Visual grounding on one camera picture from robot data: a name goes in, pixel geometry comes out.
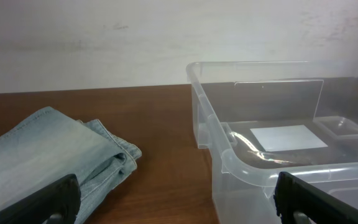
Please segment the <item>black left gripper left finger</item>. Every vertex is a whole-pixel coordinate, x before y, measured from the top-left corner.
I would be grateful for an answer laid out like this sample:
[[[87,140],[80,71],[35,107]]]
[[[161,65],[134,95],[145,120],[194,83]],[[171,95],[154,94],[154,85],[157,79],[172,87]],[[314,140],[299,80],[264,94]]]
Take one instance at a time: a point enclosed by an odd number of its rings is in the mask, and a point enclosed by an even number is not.
[[[74,224],[81,205],[75,174],[68,174],[0,211],[0,224]]]

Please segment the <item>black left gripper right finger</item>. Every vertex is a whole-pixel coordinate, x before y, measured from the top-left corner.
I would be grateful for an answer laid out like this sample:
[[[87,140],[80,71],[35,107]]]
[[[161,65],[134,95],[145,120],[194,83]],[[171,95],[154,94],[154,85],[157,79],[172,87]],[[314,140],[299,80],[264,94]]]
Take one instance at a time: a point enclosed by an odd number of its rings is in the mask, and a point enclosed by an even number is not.
[[[288,172],[280,172],[273,195],[282,224],[358,224],[358,209]]]

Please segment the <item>light blue jeans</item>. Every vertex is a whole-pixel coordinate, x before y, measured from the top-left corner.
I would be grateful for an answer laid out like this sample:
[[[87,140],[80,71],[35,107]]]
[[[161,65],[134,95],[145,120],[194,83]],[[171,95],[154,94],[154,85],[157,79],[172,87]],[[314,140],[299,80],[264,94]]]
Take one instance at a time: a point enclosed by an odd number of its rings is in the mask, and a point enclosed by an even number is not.
[[[75,174],[76,223],[84,223],[108,193],[137,169],[141,150],[111,134],[98,119],[74,120],[45,107],[0,137],[0,210]]]

